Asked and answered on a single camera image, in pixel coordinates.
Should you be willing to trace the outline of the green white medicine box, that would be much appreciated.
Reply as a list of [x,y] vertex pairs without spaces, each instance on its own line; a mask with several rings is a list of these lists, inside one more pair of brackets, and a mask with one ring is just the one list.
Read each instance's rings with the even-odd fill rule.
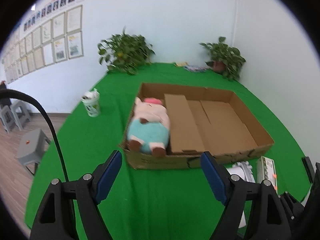
[[278,192],[277,174],[274,160],[265,156],[257,160],[257,183],[269,180],[276,192]]

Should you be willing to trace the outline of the pink pig plush toy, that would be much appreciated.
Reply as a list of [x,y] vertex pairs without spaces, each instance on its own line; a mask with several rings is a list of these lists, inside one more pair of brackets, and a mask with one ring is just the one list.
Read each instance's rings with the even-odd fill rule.
[[170,119],[161,100],[136,97],[126,133],[128,150],[163,158],[167,154],[169,135]]

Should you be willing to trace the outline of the black device at table edge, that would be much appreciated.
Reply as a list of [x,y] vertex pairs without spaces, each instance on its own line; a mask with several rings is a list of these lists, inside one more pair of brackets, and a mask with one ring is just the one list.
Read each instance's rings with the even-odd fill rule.
[[313,168],[313,165],[311,163],[310,158],[309,157],[302,157],[302,163],[304,165],[308,179],[309,179],[310,183],[312,184],[314,177],[315,177],[315,171],[314,171],[314,168]]

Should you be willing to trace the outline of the grey plastic stool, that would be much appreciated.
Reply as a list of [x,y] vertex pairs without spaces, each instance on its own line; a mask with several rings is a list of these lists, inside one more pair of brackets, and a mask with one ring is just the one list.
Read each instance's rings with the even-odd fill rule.
[[11,106],[10,110],[13,114],[15,124],[18,129],[21,131],[23,129],[23,125],[27,121],[31,121],[29,111],[25,105],[25,103],[21,100],[16,100]]
[[25,133],[20,141],[16,158],[31,176],[35,176],[37,166],[41,163],[45,144],[50,145],[50,140],[40,128]]
[[12,112],[8,106],[4,106],[1,108],[1,122],[4,130],[7,133],[11,132],[12,126],[15,123]]

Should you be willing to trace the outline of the large open cardboard box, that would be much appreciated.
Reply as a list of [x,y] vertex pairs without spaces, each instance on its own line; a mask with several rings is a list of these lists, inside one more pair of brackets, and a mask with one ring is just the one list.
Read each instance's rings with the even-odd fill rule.
[[134,101],[121,143],[127,162],[134,169],[198,168],[200,156],[206,151],[220,164],[247,161],[264,155],[274,143],[233,91],[143,83],[136,97],[161,100],[170,119],[170,135],[163,158],[128,150],[126,133]]

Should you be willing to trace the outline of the green patterned cup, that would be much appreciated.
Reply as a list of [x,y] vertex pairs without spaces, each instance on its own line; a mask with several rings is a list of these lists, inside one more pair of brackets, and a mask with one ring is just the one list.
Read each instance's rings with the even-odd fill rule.
[[81,98],[82,103],[90,117],[97,117],[100,114],[100,94],[96,88],[87,91]]

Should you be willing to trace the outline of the right potted plant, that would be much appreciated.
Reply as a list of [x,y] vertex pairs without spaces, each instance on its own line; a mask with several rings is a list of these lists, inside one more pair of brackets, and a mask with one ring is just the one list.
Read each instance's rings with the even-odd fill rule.
[[210,60],[206,62],[208,67],[224,78],[238,80],[243,65],[246,63],[240,50],[225,43],[226,38],[220,36],[217,43],[199,43],[208,53]]

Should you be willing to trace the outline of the potted plant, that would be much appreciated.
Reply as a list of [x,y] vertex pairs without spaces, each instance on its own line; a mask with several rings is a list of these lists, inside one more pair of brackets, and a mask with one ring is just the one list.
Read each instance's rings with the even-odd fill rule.
[[206,62],[208,67],[224,78],[238,80],[243,65],[246,63],[240,50],[225,43],[226,38],[220,36],[217,43],[199,43],[208,53],[210,60]]
[[105,64],[108,73],[136,75],[138,68],[151,64],[155,55],[153,45],[142,35],[129,35],[122,31],[97,44],[99,64]]

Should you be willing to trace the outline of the patterned flat packet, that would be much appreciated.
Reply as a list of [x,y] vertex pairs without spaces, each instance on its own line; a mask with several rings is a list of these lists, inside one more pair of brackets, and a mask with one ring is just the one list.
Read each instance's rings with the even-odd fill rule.
[[209,69],[208,66],[196,66],[196,65],[186,65],[183,67],[185,70],[189,71],[189,72],[194,72],[194,73],[201,73],[201,72],[205,72],[206,70]]

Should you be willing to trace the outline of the yellow flat packet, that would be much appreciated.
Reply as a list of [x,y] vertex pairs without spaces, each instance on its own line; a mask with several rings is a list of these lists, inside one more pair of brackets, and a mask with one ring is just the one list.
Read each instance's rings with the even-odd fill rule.
[[188,62],[175,62],[176,67],[185,67],[188,65]]

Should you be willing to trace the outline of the left potted plant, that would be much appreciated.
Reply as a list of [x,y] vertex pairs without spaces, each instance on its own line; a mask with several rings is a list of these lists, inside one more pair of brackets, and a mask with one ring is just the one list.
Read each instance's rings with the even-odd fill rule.
[[99,64],[105,64],[108,73],[136,75],[138,68],[151,64],[155,55],[153,45],[142,35],[129,35],[122,31],[97,44]]

